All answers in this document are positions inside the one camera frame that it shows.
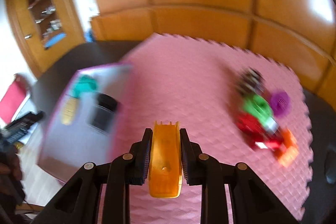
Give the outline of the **pink white cardboard box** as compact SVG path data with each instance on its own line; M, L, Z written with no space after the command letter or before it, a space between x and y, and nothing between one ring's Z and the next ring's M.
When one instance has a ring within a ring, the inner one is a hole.
M64 104L72 97L71 89L81 75L96 79L97 90L81 95L73 122L64 125L61 122ZM133 82L134 66L130 63L111 63L78 70L67 84L52 113L43 137L38 166L65 183L87 162L96 165L110 162ZM108 134L98 132L88 121L99 93L108 94L118 101L116 115Z

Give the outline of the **pink foam puzzle mat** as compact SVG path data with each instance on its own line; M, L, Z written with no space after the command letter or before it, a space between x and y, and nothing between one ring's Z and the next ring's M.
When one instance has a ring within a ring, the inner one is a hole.
M274 61L225 44L154 34L122 58L133 67L108 160L129 151L155 123L179 123L189 139L220 162L245 162L297 220L304 214L312 178L312 135L308 108L296 74ZM237 78L259 71L269 92L284 90L290 111L278 118L297 140L299 154L288 167L271 151L252 150L235 126L239 107Z

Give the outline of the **round metal door knob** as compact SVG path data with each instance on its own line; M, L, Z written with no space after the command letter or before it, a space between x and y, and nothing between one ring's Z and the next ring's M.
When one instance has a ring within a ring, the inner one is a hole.
M32 36L33 36L32 34L28 34L28 35L26 35L26 36L25 36L25 40L32 38Z

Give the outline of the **brown pegged disc toy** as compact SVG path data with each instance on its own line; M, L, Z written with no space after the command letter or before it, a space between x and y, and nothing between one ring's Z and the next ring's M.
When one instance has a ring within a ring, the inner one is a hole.
M253 94L261 96L264 89L264 78L259 71L252 68L245 70L236 84L236 90L242 97L248 97Z

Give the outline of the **black padded massage table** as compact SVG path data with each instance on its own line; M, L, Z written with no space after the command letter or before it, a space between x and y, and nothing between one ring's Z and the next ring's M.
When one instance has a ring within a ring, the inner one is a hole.
M43 123L51 118L62 91L78 70L115 63L140 43L116 40L80 44L56 61L38 78L31 90L35 106L45 113Z

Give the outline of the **green white round toy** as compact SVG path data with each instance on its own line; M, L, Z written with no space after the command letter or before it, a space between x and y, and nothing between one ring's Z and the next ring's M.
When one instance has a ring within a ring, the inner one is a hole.
M279 128L274 119L273 110L262 96L252 94L244 97L241 109L254 116L267 132L276 132Z

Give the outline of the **yellow orange curved piece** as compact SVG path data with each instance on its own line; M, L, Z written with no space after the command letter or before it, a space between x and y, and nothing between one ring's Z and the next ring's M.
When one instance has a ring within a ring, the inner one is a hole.
M149 163L149 193L154 198L177 198L182 188L179 123L155 122Z

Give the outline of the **purple plastic funnel toy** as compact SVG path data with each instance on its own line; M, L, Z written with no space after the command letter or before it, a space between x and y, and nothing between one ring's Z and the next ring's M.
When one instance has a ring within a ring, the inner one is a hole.
M281 117L288 114L290 110L290 97L287 92L281 90L270 95L269 105L274 116Z

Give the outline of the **black lidded plastic jar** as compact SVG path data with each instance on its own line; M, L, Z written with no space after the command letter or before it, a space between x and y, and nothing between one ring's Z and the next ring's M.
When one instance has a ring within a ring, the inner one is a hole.
M99 93L89 118L89 125L102 134L108 134L112 127L118 101L108 94Z

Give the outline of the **blue foam mat piece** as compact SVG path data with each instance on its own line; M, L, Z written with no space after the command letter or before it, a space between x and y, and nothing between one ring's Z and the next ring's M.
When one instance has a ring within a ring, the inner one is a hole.
M48 39L46 41L46 43L44 44L44 48L45 49L49 49L53 45L55 45L58 42L60 42L60 40L64 39L66 36L67 36L66 33L60 32L59 34L57 34L57 35L53 36L52 38Z

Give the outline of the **red cylinder capsule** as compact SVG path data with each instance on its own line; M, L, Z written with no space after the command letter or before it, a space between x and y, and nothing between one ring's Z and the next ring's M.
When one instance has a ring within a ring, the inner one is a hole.
M271 149L280 148L284 138L276 131L267 131L259 120L248 113L239 113L236 126L242 132L244 140L253 149Z

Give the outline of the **orange holed cube block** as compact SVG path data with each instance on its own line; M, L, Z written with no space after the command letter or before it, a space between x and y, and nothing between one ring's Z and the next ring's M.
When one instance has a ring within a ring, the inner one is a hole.
M284 141L276 150L275 156L279 164L288 167L296 159L299 154L297 140L289 129L284 129L281 132Z

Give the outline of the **teal ribbed spool toy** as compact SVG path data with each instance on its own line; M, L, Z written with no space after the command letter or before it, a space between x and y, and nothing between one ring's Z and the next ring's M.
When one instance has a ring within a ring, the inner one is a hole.
M71 89L71 96L79 99L83 93L95 92L97 87L96 79L89 75L81 75Z

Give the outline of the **yellow perforated oval toy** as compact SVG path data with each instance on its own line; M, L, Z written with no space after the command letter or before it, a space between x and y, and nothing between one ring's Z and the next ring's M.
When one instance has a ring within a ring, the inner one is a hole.
M61 116L62 124L70 125L73 122L76 115L77 105L78 105L77 98L74 97L68 98L62 110L62 116Z

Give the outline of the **red panel on box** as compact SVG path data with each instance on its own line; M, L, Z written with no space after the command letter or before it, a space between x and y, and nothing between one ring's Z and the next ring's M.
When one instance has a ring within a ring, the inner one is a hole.
M25 76L17 73L1 99L1 120L8 124L17 112L26 96L29 94L30 85Z

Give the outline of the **wooden door with niche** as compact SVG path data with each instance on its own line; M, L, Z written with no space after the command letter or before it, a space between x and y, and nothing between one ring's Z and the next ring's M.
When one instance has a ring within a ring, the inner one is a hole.
M7 14L18 47L35 77L85 42L73 0L6 0ZM46 41L60 32L66 37L49 49Z

